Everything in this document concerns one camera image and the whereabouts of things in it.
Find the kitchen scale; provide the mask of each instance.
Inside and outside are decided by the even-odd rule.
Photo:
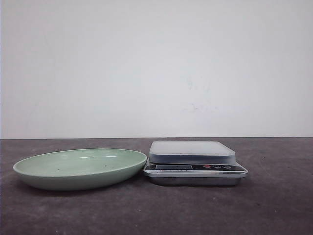
[[[155,141],[144,174],[157,185],[236,185],[248,170],[217,141]]]

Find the gray table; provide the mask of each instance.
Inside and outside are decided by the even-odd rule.
[[[155,140],[216,140],[249,177],[236,187],[163,187],[138,173],[93,190],[31,188],[12,170],[32,155],[79,148],[148,154]],[[1,234],[313,234],[313,138],[131,138],[1,141]]]

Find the table surface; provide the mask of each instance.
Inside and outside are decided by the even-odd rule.
[[[140,171],[105,188],[54,192],[18,179],[15,162],[81,148],[148,155],[156,140],[214,140],[249,176],[235,187],[158,186]],[[313,138],[1,140],[1,234],[313,234]]]

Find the stainless steel base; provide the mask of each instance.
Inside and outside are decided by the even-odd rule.
[[[156,185],[237,185],[241,178],[210,178],[210,177],[149,177]]]

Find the green plate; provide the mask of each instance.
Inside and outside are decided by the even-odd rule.
[[[26,184],[47,190],[80,190],[116,184],[146,163],[143,153],[113,148],[46,153],[17,162],[13,169]]]

